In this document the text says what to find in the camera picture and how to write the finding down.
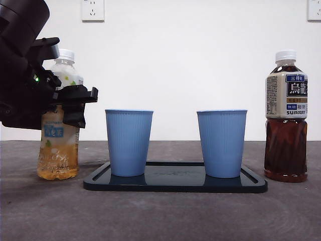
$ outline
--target bottle neck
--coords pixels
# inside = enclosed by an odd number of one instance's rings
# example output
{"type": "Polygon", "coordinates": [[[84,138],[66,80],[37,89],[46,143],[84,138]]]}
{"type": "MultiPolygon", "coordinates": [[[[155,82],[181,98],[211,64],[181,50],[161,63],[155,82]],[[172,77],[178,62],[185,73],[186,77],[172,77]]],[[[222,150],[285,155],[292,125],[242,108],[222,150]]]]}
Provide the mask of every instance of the bottle neck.
{"type": "Polygon", "coordinates": [[[74,61],[67,60],[67,59],[55,59],[55,62],[57,64],[67,64],[67,65],[71,65],[71,66],[73,66],[73,64],[75,63],[74,61]]]}
{"type": "Polygon", "coordinates": [[[294,59],[283,59],[275,62],[278,67],[280,66],[295,66],[294,59]]]}

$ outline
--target bottle base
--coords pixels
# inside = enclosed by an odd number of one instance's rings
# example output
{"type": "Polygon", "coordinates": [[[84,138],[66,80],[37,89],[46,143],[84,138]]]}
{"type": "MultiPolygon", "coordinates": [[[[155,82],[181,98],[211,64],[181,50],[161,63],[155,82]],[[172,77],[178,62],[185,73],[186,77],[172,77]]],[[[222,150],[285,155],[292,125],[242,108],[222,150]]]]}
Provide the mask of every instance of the bottle base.
{"type": "Polygon", "coordinates": [[[69,172],[52,173],[52,172],[38,172],[38,176],[46,180],[65,180],[77,176],[78,170],[70,170],[69,172]]]}
{"type": "Polygon", "coordinates": [[[281,174],[264,169],[264,175],[279,182],[304,182],[307,179],[306,173],[301,174],[281,174]]]}

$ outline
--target black tray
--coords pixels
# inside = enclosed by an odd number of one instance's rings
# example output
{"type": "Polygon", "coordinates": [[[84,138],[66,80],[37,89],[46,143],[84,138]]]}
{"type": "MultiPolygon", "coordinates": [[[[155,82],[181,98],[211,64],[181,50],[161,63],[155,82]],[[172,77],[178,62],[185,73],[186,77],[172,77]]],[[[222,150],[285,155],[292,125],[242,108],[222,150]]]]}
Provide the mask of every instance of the black tray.
{"type": "Polygon", "coordinates": [[[145,173],[136,177],[111,174],[107,162],[84,180],[92,191],[229,192],[261,193],[267,182],[245,166],[236,178],[214,178],[205,174],[203,162],[146,162],[145,173]]]}

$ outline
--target white bottle cap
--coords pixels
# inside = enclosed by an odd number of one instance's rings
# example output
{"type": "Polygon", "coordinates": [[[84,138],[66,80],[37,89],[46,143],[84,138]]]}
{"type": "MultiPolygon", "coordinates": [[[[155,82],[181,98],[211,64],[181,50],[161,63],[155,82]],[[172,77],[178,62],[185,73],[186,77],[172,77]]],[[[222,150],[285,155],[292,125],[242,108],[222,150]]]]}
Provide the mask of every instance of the white bottle cap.
{"type": "Polygon", "coordinates": [[[69,49],[59,49],[59,59],[66,59],[75,63],[75,53],[69,49]]]}
{"type": "Polygon", "coordinates": [[[296,51],[293,49],[282,50],[276,53],[275,61],[293,59],[296,60],[296,51]]]}

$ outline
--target green led light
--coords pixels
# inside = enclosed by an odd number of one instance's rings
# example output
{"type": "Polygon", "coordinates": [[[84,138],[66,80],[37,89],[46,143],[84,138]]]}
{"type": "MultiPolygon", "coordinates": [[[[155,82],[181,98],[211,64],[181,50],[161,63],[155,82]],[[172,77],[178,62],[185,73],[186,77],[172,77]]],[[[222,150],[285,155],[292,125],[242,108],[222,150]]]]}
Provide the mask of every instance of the green led light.
{"type": "Polygon", "coordinates": [[[40,78],[39,78],[37,75],[35,75],[35,76],[34,76],[34,80],[35,80],[37,83],[39,83],[40,78]]]}

